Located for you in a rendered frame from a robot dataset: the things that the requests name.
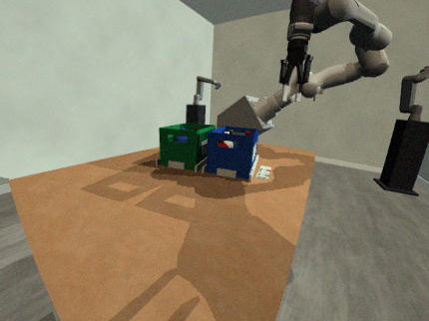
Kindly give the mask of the blue crate with dividers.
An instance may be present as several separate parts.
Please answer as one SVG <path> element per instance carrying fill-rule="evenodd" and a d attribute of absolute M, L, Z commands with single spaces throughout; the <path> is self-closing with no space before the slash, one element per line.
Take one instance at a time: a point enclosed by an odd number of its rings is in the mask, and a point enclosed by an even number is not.
<path fill-rule="evenodd" d="M 235 133 L 251 132 L 250 136 L 225 134 L 228 130 Z M 207 172 L 215 173 L 217 168 L 236 170 L 236 177 L 249 178 L 252 163 L 253 137 L 258 129 L 221 127 L 208 132 Z M 252 136 L 252 137 L 251 137 Z M 232 148 L 218 147 L 218 140 L 236 142 Z M 241 143 L 241 145 L 240 145 Z"/>

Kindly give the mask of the beige paper pick list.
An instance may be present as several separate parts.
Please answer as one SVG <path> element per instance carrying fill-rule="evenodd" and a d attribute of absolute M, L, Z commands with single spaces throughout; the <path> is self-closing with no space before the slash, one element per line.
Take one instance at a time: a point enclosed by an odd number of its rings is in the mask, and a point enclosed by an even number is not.
<path fill-rule="evenodd" d="M 259 170 L 258 170 L 256 177 L 268 179 L 269 174 L 270 174 L 270 170 L 271 170 L 271 167 L 261 165 Z"/>

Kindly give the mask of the blue bottle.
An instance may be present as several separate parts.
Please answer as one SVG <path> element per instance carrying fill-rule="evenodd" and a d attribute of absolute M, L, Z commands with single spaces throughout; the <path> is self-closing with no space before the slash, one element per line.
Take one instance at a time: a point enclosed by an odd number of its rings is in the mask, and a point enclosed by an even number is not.
<path fill-rule="evenodd" d="M 184 129 L 185 129 L 185 128 L 180 128 L 180 130 L 184 130 Z M 176 142 L 186 143 L 186 142 L 187 142 L 187 137 L 177 136 L 177 137 L 176 137 Z"/>

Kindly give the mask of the green crate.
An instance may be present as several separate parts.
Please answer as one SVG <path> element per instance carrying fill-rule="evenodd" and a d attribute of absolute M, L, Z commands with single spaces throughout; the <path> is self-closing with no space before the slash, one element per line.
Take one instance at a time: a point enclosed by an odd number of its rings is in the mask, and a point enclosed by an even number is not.
<path fill-rule="evenodd" d="M 159 128 L 160 164 L 168 165 L 168 161 L 179 161 L 185 163 L 185 169 L 195 170 L 195 165 L 207 157 L 208 132 L 213 130 L 214 125 L 188 123 Z M 175 142 L 177 136 L 188 137 L 188 141 Z"/>

